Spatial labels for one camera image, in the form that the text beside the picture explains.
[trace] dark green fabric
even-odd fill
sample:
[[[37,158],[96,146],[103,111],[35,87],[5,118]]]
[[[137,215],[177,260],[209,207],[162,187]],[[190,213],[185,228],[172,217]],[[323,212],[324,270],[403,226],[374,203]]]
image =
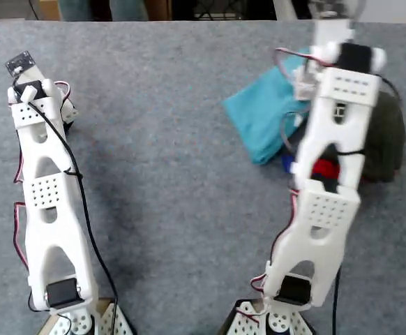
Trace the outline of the dark green fabric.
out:
[[[381,92],[369,123],[363,177],[371,181],[392,181],[401,168],[406,133],[401,102]]]

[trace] blue fabric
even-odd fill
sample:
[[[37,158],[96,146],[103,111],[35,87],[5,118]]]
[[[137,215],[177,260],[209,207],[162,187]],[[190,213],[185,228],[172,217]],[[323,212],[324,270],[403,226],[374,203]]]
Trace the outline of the blue fabric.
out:
[[[288,73],[303,64],[303,58],[290,56],[283,65]],[[293,87],[277,69],[265,72],[250,86],[242,89],[223,102],[227,114],[236,127],[254,164],[265,164],[282,147],[280,120],[292,111],[308,105],[308,102],[296,101]],[[296,130],[289,118],[285,126],[287,136]]]

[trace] white plastic frame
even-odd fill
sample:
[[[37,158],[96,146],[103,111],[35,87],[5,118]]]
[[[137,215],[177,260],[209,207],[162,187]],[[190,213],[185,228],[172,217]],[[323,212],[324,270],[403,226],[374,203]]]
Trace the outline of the white plastic frame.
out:
[[[61,93],[51,80],[44,79],[42,88],[47,98],[32,101],[52,122],[65,139],[60,115]],[[88,308],[95,313],[98,301],[98,286],[93,275],[87,240],[75,214],[73,203],[78,198],[77,180],[63,173],[73,168],[70,156],[54,131],[31,106],[16,103],[13,88],[8,90],[15,128],[19,135],[23,155],[23,189],[27,210],[25,247],[29,266],[28,283],[31,286],[33,304],[38,310],[48,308],[45,298],[47,284],[75,277],[77,291],[84,300],[81,304],[54,310],[51,314],[65,313],[78,308]],[[40,143],[40,126],[45,127],[45,138]],[[50,159],[59,172],[40,177],[40,166],[44,159]],[[55,209],[57,217],[48,221],[46,211]],[[75,273],[63,278],[48,278],[47,268],[52,261],[51,250],[59,247],[75,268]]]
[[[283,279],[303,261],[311,261],[310,306],[321,306],[343,261],[345,239],[359,207],[356,190],[338,187],[338,194],[326,192],[320,181],[309,179],[299,193],[298,211],[290,228],[275,243],[272,263],[266,264],[264,296],[275,297]],[[294,307],[294,310],[309,306]]]
[[[380,77],[339,68],[322,73],[317,97],[312,103],[306,135],[292,165],[297,188],[303,188],[313,165],[328,145],[334,143],[341,152],[363,149],[372,109],[376,104]],[[345,121],[337,124],[333,114],[337,103],[346,103]],[[340,156],[340,184],[358,186],[364,155]]]
[[[340,52],[338,43],[313,48],[316,57],[334,64]],[[373,48],[372,73],[386,63],[384,50]],[[345,240],[360,198],[356,191],[364,163],[363,149],[372,109],[377,102],[381,78],[340,68],[326,68],[318,73],[317,95],[312,102],[306,135],[302,139],[292,173],[299,190],[297,210],[291,225],[277,239],[272,261],[266,264],[263,281],[264,302],[274,304],[283,279],[300,262],[314,265],[310,301],[293,306],[303,311],[321,306],[343,261]],[[346,106],[342,122],[335,121],[336,109]],[[340,176],[337,193],[327,192],[320,181],[311,179],[317,159],[330,144],[339,156]]]

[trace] black wire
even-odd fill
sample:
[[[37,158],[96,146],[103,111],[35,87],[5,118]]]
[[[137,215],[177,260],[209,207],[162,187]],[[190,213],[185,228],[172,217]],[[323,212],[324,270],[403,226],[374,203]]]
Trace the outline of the black wire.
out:
[[[68,317],[66,317],[66,316],[64,316],[64,315],[61,315],[61,314],[57,314],[57,316],[59,316],[60,318],[67,319],[67,320],[69,321],[70,326],[69,326],[68,330],[66,331],[66,333],[64,333],[64,335],[68,335],[68,334],[70,333],[71,326],[72,326],[71,319],[70,319],[70,318],[68,318]]]
[[[39,18],[38,18],[38,16],[37,16],[37,13],[36,13],[36,10],[34,9],[34,6],[33,6],[33,1],[32,1],[32,0],[28,0],[28,3],[29,3],[29,7],[31,7],[31,10],[32,10],[34,16],[36,17],[37,20],[39,20]]]
[[[341,267],[338,270],[335,278],[335,292],[333,294],[333,308],[331,313],[331,333],[336,335],[336,308],[338,306],[338,295],[340,291],[340,278],[341,278]]]
[[[14,89],[15,93],[17,94],[17,97],[20,99],[21,96],[22,96],[22,92],[20,92],[20,90],[16,87],[16,83],[18,81],[18,78],[19,78],[19,76],[15,77],[15,79],[13,81],[13,89]],[[77,183],[79,184],[80,195],[81,195],[81,198],[82,198],[82,206],[84,207],[85,222],[86,222],[86,225],[87,225],[87,231],[88,231],[88,234],[89,234],[91,246],[93,247],[94,253],[96,254],[96,257],[98,258],[99,264],[101,265],[101,267],[103,268],[103,270],[105,272],[105,275],[106,275],[106,277],[108,279],[108,282],[109,282],[110,286],[112,287],[112,291],[113,291],[113,295],[114,295],[114,306],[113,306],[113,316],[112,316],[112,328],[111,328],[111,333],[110,334],[113,334],[114,333],[114,323],[115,323],[115,320],[116,320],[116,306],[118,304],[118,293],[116,291],[116,286],[114,284],[112,275],[110,274],[110,272],[109,272],[109,270],[107,268],[107,265],[105,265],[105,262],[104,262],[102,256],[100,255],[98,246],[96,245],[96,241],[94,239],[93,231],[91,229],[91,224],[90,224],[89,210],[88,210],[88,207],[87,207],[87,199],[85,198],[84,184],[82,183],[82,178],[81,178],[82,175],[79,172],[79,167],[77,165],[75,155],[71,151],[71,148],[68,145],[68,143],[63,139],[61,134],[59,134],[56,127],[54,127],[52,122],[45,116],[45,113],[41,112],[38,109],[38,107],[35,106],[31,102],[28,102],[28,106],[30,106],[33,110],[35,110],[36,113],[39,114],[40,117],[42,117],[42,119],[52,129],[52,131],[54,132],[54,134],[56,134],[58,139],[61,141],[62,145],[65,147],[65,150],[68,152],[68,155],[71,158],[71,162],[73,164],[74,172],[70,172],[69,171],[70,169],[68,169],[68,170],[66,170],[64,172],[66,174],[74,174],[77,177]]]
[[[389,86],[389,88],[393,92],[393,95],[396,97],[396,99],[398,100],[398,102],[401,106],[402,99],[401,99],[400,92],[397,90],[396,86],[389,79],[386,79],[385,77],[383,77],[381,75],[378,75],[378,77],[380,77],[382,79],[383,83],[385,83],[387,86]]]
[[[31,312],[33,313],[40,313],[40,312],[49,312],[49,310],[44,309],[41,311],[38,311],[37,309],[35,309],[33,306],[31,306],[31,298],[33,297],[33,292],[30,290],[29,291],[29,296],[28,296],[28,308]]]

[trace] perforated plate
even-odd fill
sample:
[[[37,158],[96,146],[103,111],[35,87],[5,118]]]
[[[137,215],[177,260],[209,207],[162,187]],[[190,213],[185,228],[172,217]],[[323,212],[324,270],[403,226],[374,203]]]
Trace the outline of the perforated plate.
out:
[[[266,335],[266,327],[262,325],[266,322],[266,317],[269,315],[269,326],[277,334],[285,334],[290,329],[291,335],[313,335],[310,327],[306,324],[301,314],[298,312],[290,313],[287,305],[285,307],[276,308],[274,306],[272,312],[261,316],[255,316],[254,319],[259,321],[259,324],[253,322],[246,316],[236,313],[232,324],[226,333],[227,335]],[[241,303],[239,309],[245,313],[257,313],[253,305],[249,301]]]
[[[338,190],[340,194],[325,192],[318,181],[307,181],[307,205],[301,213],[302,220],[310,225],[328,229],[349,225],[358,209],[359,196],[355,190],[342,186],[339,186]]]
[[[62,315],[70,319],[70,313],[65,313]],[[66,332],[68,331],[69,328],[70,322],[65,318],[59,317],[59,319],[57,320],[57,322],[55,323],[55,325],[53,326],[48,335],[66,335]]]
[[[90,315],[84,308],[62,315],[68,319],[59,317],[49,335],[67,335],[68,329],[70,329],[70,334],[85,335],[88,334],[93,325]]]
[[[377,99],[380,78],[340,68],[327,68],[319,96],[346,103],[373,106]]]
[[[110,304],[107,307],[104,315],[100,319],[100,335],[110,335],[112,330],[112,316],[113,316],[113,304]],[[114,334],[115,335],[133,335],[130,326],[127,323],[124,314],[119,309],[119,306],[116,306],[116,320],[114,323]]]
[[[64,173],[51,174],[23,183],[25,202],[37,209],[55,207],[66,195]]]
[[[290,324],[293,335],[312,335],[310,328],[302,318],[301,314],[293,312],[290,316]]]
[[[42,98],[35,100],[32,103],[41,112],[44,112],[48,119],[53,120],[57,118],[57,110],[59,109],[59,107],[55,106],[53,98]],[[26,103],[16,103],[14,105],[11,105],[11,111],[13,113],[16,129],[44,122],[42,117]]]
[[[251,314],[256,313],[253,305],[249,301],[244,301],[239,306],[239,309],[245,313]],[[246,316],[236,313],[234,320],[232,321],[231,327],[227,332],[227,335],[259,335],[259,324],[253,322]]]

